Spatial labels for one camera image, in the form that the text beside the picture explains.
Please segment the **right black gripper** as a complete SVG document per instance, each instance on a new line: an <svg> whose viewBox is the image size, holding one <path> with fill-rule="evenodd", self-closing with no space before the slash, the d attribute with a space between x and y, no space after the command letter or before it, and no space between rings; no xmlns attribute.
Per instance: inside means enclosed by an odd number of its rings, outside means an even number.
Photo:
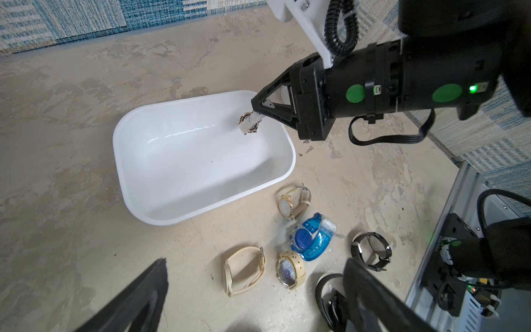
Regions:
<svg viewBox="0 0 531 332"><path fill-rule="evenodd" d="M325 107L324 83L322 59L313 53L258 92L253 111L297 130L303 141L325 141L335 120Z"/></svg>

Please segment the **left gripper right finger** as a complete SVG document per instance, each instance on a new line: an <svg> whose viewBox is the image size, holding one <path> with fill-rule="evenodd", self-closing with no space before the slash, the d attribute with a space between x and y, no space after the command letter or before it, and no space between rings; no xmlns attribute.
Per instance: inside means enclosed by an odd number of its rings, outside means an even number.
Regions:
<svg viewBox="0 0 531 332"><path fill-rule="evenodd" d="M343 272L349 320L356 331L433 331L362 264L349 259Z"/></svg>

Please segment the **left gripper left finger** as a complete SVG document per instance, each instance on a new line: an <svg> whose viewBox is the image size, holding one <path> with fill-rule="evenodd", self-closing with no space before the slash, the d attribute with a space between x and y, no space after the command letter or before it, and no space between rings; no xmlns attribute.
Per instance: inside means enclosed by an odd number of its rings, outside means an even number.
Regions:
<svg viewBox="0 0 531 332"><path fill-rule="evenodd" d="M169 288L167 260L156 260L78 331L157 331Z"/></svg>

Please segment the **black watch with strap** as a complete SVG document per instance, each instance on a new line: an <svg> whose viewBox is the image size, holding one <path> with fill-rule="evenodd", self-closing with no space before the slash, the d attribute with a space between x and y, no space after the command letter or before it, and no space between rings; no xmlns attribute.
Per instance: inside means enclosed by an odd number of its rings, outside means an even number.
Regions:
<svg viewBox="0 0 531 332"><path fill-rule="evenodd" d="M343 281L343 274L333 273L323 276L315 287L315 301L319 312L332 331L355 331L348 315L346 297L331 286L331 282Z"/></svg>

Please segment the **rose gold white strap watch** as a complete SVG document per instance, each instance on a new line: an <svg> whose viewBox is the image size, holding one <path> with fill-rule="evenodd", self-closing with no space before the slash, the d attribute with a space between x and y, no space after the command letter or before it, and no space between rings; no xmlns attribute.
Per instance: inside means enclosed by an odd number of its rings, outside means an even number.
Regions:
<svg viewBox="0 0 531 332"><path fill-rule="evenodd" d="M263 114L257 112L244 113L239 120L238 128L241 132L246 134L254 134L257 132L259 123L265 118Z"/></svg>

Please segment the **small black round watch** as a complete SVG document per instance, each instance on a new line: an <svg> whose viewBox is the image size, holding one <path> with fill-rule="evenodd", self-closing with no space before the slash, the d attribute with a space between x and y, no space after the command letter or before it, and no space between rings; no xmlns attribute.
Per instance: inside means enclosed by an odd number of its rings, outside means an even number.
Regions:
<svg viewBox="0 0 531 332"><path fill-rule="evenodd" d="M392 250L389 242L377 232L358 235L351 242L351 256L367 270L386 271L391 262Z"/></svg>

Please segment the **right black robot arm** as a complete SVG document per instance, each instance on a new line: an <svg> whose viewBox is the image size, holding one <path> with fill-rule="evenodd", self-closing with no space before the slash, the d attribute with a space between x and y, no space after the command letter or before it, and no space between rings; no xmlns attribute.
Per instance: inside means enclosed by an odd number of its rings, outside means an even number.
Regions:
<svg viewBox="0 0 531 332"><path fill-rule="evenodd" d="M358 48L354 1L327 1L324 47L287 68L253 99L253 111L277 120L302 140L323 141L338 118L370 124L388 113L430 111L415 135L372 144L416 144L436 110L474 116L503 78L530 115L529 1L399 1L400 40Z"/></svg>

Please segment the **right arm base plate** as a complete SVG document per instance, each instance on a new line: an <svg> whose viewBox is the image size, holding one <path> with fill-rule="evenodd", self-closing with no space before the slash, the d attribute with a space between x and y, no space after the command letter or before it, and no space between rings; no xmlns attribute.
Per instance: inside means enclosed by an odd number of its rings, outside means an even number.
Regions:
<svg viewBox="0 0 531 332"><path fill-rule="evenodd" d="M481 278L493 276L494 259L489 239L477 234L455 213L446 217L421 285L437 306L454 317L460 315L465 295L479 301L480 314L492 304L492 295Z"/></svg>

